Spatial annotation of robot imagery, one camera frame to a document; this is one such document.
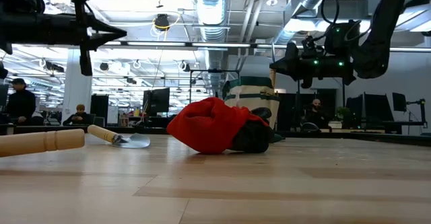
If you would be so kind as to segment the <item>cream green gardening bag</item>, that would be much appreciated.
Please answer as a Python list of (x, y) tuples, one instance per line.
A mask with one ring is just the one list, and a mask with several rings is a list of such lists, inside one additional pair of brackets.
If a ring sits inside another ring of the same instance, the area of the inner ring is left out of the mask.
[(275, 121), (280, 98), (268, 77), (241, 76), (225, 82), (222, 101), (230, 108), (245, 108), (252, 116), (264, 120), (267, 126), (247, 120), (234, 137), (234, 148), (239, 151), (256, 151), (276, 140)]

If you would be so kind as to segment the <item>long LED light bar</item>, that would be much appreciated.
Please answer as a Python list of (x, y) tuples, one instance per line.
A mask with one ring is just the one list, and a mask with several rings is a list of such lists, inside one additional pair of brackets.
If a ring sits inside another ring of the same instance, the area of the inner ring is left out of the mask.
[[(187, 47), (187, 48), (252, 48), (286, 49), (282, 44), (228, 43), (228, 42), (166, 42), (166, 41), (114, 41), (102, 46), (146, 46), (146, 47)], [(390, 47), (390, 52), (431, 52), (431, 47)]]

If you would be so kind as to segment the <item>black cabinet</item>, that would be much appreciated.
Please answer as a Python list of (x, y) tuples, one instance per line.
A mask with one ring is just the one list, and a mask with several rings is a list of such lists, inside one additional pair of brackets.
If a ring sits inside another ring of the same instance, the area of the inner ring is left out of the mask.
[(103, 118), (104, 122), (102, 126), (106, 126), (108, 118), (108, 105), (109, 96), (108, 95), (98, 95), (93, 94), (91, 97), (90, 113), (95, 117)]

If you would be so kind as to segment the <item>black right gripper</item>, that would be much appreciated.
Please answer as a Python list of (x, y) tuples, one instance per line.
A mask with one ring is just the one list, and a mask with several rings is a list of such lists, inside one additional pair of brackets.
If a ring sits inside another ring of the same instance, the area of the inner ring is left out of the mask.
[(286, 46), (285, 57), (269, 66), (276, 73), (302, 80), (301, 87), (309, 88), (314, 78), (341, 78), (344, 85), (356, 80), (353, 65), (347, 56), (328, 54), (323, 46), (316, 45), (312, 36), (302, 41), (302, 52), (293, 43)]

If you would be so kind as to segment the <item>black table frame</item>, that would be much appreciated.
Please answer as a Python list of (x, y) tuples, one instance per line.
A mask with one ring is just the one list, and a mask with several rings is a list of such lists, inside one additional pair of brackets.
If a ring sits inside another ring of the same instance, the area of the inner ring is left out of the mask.
[[(80, 128), (87, 132), (87, 126), (16, 126), (13, 124), (0, 124), (0, 135), (39, 133), (57, 130), (71, 130)], [(127, 128), (127, 127), (108, 127), (108, 130), (119, 134), (141, 133), (145, 135), (167, 135), (164, 128)], [(431, 147), (431, 137), (391, 135), (382, 133), (301, 133), (276, 131), (276, 134), (285, 138), (314, 138), (314, 139), (354, 139), (361, 141), (372, 141), (380, 143), (394, 143), (401, 145), (413, 145), (421, 147)]]

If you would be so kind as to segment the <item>black round object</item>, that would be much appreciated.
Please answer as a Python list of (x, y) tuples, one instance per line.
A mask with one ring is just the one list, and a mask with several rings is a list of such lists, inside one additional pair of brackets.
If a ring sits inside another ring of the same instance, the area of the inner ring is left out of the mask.
[(300, 130), (304, 133), (319, 133), (321, 131), (320, 128), (312, 122), (304, 122)]

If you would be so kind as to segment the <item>red black garden glove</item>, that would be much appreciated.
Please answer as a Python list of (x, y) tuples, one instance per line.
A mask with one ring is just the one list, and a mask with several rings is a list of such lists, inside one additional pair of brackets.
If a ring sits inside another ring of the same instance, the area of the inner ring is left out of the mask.
[(269, 108), (227, 106), (212, 97), (187, 105), (170, 121), (166, 131), (202, 154), (226, 150), (263, 153), (274, 138), (269, 117)]

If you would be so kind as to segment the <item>small black monitor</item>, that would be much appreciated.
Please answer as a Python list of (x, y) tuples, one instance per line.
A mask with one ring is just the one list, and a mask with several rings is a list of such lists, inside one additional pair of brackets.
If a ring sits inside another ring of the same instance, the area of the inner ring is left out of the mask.
[(407, 101), (404, 94), (392, 93), (393, 110), (399, 112), (407, 111)]

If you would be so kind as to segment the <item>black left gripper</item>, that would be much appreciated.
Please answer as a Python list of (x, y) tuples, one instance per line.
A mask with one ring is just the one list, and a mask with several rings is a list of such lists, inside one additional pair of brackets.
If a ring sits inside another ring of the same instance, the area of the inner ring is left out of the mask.
[[(86, 0), (71, 0), (75, 14), (0, 13), (0, 49), (12, 54), (13, 44), (62, 44), (79, 46), (81, 73), (92, 75), (89, 50), (127, 35), (123, 29), (98, 20), (85, 12)], [(88, 26), (97, 32), (88, 36)]]

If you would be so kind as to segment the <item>small potted green plant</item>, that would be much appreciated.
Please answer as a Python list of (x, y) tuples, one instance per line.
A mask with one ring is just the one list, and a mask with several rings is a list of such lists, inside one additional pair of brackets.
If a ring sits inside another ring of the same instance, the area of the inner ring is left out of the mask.
[(349, 108), (338, 107), (335, 116), (329, 121), (329, 126), (334, 129), (349, 128), (352, 123), (352, 113)]

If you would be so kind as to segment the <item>metal trowel wooden handle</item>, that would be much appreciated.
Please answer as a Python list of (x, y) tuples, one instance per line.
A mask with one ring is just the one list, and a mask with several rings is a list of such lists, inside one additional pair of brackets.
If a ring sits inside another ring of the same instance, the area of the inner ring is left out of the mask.
[(89, 125), (87, 132), (99, 139), (107, 141), (112, 147), (125, 149), (144, 149), (150, 146), (150, 138), (146, 135), (134, 133), (130, 137), (124, 137), (111, 130), (96, 125)]

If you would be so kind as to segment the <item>black computer monitor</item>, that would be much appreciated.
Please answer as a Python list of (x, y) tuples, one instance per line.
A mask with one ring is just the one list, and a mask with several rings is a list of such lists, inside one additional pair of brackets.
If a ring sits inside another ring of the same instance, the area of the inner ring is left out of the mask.
[(148, 116), (168, 112), (170, 107), (170, 89), (153, 89), (144, 91), (143, 112)]

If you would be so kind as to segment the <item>white column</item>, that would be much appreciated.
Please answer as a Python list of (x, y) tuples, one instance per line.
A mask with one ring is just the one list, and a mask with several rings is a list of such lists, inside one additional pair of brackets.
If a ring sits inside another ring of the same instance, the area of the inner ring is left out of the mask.
[(63, 96), (62, 121), (76, 113), (76, 106), (83, 104), (90, 110), (92, 96), (92, 78), (81, 74), (79, 64), (80, 51), (69, 49), (65, 70), (65, 92)]

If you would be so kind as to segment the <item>wooden handle foreground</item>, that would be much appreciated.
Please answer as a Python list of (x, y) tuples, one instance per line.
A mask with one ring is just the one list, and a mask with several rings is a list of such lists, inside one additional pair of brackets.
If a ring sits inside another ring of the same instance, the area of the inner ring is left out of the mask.
[(82, 129), (58, 130), (0, 136), (0, 157), (81, 148), (85, 145)]

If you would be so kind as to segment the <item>wide dark monitor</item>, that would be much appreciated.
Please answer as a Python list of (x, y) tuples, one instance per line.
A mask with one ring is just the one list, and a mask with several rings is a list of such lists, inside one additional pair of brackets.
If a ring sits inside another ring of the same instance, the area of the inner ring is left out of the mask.
[(379, 128), (383, 122), (394, 121), (386, 95), (363, 93), (348, 98), (345, 106), (350, 111), (343, 120), (346, 128)]

